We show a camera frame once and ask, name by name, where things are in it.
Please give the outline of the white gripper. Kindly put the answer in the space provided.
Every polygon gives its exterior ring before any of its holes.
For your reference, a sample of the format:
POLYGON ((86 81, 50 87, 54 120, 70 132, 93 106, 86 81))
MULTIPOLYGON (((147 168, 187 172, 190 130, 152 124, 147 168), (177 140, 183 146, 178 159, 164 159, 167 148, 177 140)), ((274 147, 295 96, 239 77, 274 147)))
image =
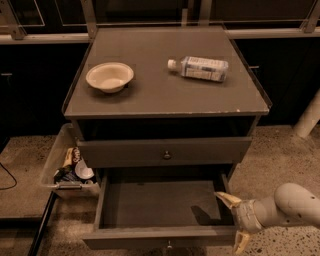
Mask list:
POLYGON ((229 209, 233 209, 236 214, 241 231, 236 232, 233 252, 235 255, 240 255, 250 241, 250 234, 258 233, 263 229, 254 210, 254 200, 242 201, 240 198, 225 192, 215 192, 215 196, 229 209))

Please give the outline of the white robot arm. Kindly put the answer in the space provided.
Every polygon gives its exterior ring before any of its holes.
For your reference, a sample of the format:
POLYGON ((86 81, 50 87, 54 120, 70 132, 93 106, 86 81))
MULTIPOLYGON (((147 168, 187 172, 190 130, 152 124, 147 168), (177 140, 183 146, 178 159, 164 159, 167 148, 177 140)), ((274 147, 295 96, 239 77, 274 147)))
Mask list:
POLYGON ((285 183, 263 199, 242 200, 225 192, 216 192, 239 224, 233 251, 240 255, 253 234, 271 227, 313 226, 320 228, 320 199, 306 188, 285 183))

